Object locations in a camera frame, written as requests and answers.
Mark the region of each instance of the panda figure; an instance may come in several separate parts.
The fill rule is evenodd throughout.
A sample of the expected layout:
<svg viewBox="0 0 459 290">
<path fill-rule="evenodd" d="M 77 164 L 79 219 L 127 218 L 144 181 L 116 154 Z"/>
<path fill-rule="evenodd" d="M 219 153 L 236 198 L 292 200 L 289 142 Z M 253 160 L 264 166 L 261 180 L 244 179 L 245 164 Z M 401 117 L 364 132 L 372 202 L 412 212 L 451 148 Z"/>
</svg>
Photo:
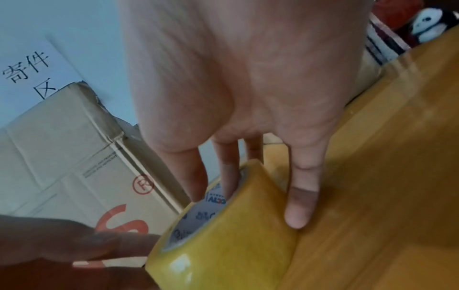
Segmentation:
<svg viewBox="0 0 459 290">
<path fill-rule="evenodd" d="M 425 8 L 415 16 L 410 32 L 419 43 L 426 43 L 458 24 L 459 13 L 455 11 Z"/>
</svg>

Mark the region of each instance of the chinese character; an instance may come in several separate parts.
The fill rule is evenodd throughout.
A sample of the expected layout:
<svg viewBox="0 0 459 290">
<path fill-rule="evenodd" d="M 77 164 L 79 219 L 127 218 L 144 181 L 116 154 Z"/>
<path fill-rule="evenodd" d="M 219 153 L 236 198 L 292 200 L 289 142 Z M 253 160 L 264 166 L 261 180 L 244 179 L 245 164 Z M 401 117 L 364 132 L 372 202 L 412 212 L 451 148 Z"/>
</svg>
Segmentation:
<svg viewBox="0 0 459 290">
<path fill-rule="evenodd" d="M 17 83 L 18 80 L 29 78 L 24 72 L 25 69 L 26 67 L 22 66 L 22 62 L 18 62 L 13 66 L 9 65 L 8 68 L 3 71 L 3 75 L 6 75 L 6 78 L 11 79 L 14 83 Z"/>
<path fill-rule="evenodd" d="M 35 54 L 32 55 L 32 57 L 27 56 L 27 63 L 28 63 L 29 66 L 31 66 L 37 73 L 38 73 L 38 70 L 37 70 L 37 68 L 35 67 L 37 64 L 43 63 L 46 67 L 49 67 L 48 64 L 44 61 L 44 60 L 47 59 L 48 57 L 46 56 L 45 58 L 43 58 L 43 57 L 42 57 L 43 54 L 44 54 L 44 53 L 38 54 L 37 52 L 35 52 Z"/>
<path fill-rule="evenodd" d="M 45 80 L 44 82 L 42 82 L 38 86 L 34 86 L 33 87 L 35 89 L 35 91 L 40 95 L 40 97 L 42 97 L 43 100 L 46 99 L 46 97 L 50 96 L 48 94 L 48 90 L 52 90 L 52 91 L 56 90 L 55 87 L 49 87 L 49 79 L 50 78 L 48 78 L 47 80 Z"/>
</svg>

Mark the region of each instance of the inner ring of tape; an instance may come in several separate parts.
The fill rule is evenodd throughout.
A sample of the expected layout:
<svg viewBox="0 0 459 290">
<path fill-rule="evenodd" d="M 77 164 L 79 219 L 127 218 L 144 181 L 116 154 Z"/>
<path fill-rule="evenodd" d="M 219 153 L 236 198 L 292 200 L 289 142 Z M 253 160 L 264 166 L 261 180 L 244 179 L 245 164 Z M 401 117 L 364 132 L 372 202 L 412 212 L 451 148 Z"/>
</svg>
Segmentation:
<svg viewBox="0 0 459 290">
<path fill-rule="evenodd" d="M 245 177 L 246 169 L 242 169 L 240 172 L 239 186 L 233 196 L 238 193 Z M 184 244 L 212 218 L 218 215 L 229 202 L 231 202 L 231 199 L 227 201 L 224 198 L 220 183 L 215 185 L 204 195 L 204 198 L 192 206 L 177 223 L 175 228 L 172 230 L 171 236 L 164 246 L 163 251 L 168 251 Z"/>
</svg>

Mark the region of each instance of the wooden table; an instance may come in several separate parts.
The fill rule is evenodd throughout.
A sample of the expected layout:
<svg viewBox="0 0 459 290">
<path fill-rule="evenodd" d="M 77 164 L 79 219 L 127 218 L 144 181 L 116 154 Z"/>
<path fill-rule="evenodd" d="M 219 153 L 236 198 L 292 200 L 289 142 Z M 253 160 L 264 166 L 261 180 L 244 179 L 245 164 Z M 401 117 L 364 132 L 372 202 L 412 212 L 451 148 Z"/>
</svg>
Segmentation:
<svg viewBox="0 0 459 290">
<path fill-rule="evenodd" d="M 265 163 L 288 175 L 287 149 Z M 279 290 L 459 289 L 459 28 L 386 67 L 333 136 Z"/>
</svg>

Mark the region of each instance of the white wall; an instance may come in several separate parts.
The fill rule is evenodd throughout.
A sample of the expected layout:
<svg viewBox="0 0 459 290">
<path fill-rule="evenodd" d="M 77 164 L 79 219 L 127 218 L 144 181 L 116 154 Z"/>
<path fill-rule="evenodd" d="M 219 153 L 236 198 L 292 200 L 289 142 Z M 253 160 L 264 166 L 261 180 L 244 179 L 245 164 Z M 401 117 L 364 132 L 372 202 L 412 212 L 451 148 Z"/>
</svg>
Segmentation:
<svg viewBox="0 0 459 290">
<path fill-rule="evenodd" d="M 0 54 L 43 37 L 83 76 L 113 115 L 137 123 L 115 0 L 2 1 Z M 200 150 L 212 180 L 218 176 L 216 156 L 209 143 Z"/>
</svg>

